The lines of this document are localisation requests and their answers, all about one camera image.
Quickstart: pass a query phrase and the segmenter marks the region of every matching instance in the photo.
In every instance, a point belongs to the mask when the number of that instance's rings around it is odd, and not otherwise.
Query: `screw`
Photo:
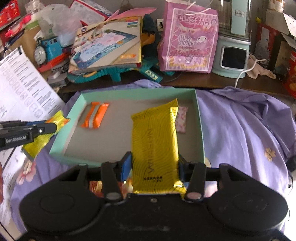
[[[106,198],[114,201],[120,198],[120,194],[117,192],[109,192],[107,193]]]
[[[156,203],[157,202],[157,198],[151,198],[150,202]]]
[[[190,192],[187,194],[187,198],[191,200],[201,199],[202,195],[199,192]]]

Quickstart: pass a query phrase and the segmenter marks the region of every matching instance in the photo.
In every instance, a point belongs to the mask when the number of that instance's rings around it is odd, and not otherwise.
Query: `white cable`
[[[204,9],[203,11],[195,12],[195,13],[186,13],[186,12],[188,11],[188,9],[191,8],[191,7],[196,3],[196,1],[194,1],[191,5],[189,5],[189,6],[185,9],[185,15],[195,15],[195,14],[198,14],[198,13],[206,12],[206,11],[208,11],[208,10],[211,9],[211,8],[208,8],[208,7],[212,4],[213,1],[214,1],[214,0],[211,0],[211,2],[206,6],[206,9]]]
[[[266,59],[256,59],[256,60],[255,60],[255,63],[254,63],[253,66],[252,66],[252,68],[242,71],[242,72],[239,74],[239,76],[237,77],[237,79],[235,80],[234,87],[235,87],[235,88],[237,87],[237,83],[238,83],[238,81],[239,81],[239,78],[242,76],[243,73],[246,73],[246,72],[249,72],[249,71],[253,70],[253,69],[255,68],[257,62],[263,62],[263,61],[266,61]]]

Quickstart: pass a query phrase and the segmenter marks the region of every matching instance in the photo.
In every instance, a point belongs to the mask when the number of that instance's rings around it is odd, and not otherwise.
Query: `beige cloth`
[[[256,60],[255,56],[251,54],[248,60],[248,69],[252,68],[252,66],[255,63],[255,60]],[[257,79],[258,75],[267,75],[269,78],[272,78],[272,79],[276,78],[273,72],[263,68],[258,63],[255,65],[255,68],[253,68],[253,70],[247,72],[247,75],[252,79]]]

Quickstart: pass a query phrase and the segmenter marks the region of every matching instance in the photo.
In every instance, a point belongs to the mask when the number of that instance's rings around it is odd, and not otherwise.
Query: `black display screen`
[[[222,59],[222,66],[232,69],[244,69],[247,51],[234,47],[225,47]]]

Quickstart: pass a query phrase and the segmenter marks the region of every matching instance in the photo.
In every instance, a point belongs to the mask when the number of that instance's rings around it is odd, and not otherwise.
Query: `bag handle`
[[[196,1],[194,1],[191,5],[189,5],[186,9],[185,9],[185,15],[195,15],[195,14],[198,14],[198,13],[203,13],[203,12],[206,12],[208,10],[210,10],[211,8],[208,8],[211,4],[212,4],[213,0],[211,0],[211,2],[207,5],[206,9],[205,10],[202,10],[200,12],[195,12],[195,13],[186,13],[188,11],[189,8],[191,8],[195,3]]]

